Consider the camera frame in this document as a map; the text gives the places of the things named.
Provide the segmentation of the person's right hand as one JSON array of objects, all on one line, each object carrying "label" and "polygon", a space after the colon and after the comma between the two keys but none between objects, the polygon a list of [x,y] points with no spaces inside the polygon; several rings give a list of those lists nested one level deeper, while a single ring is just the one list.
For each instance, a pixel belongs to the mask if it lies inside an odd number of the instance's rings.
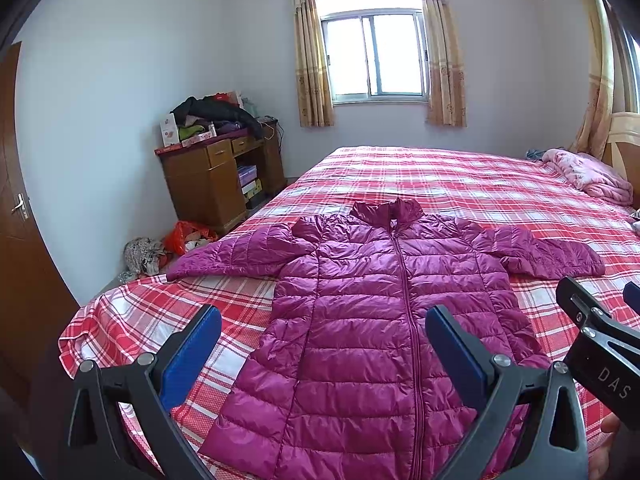
[{"label": "person's right hand", "polygon": [[611,450],[618,430],[620,430],[620,419],[613,413],[608,414],[602,420],[600,429],[602,434],[605,435],[605,439],[589,456],[589,480],[602,480],[608,472],[608,468],[611,465]]}]

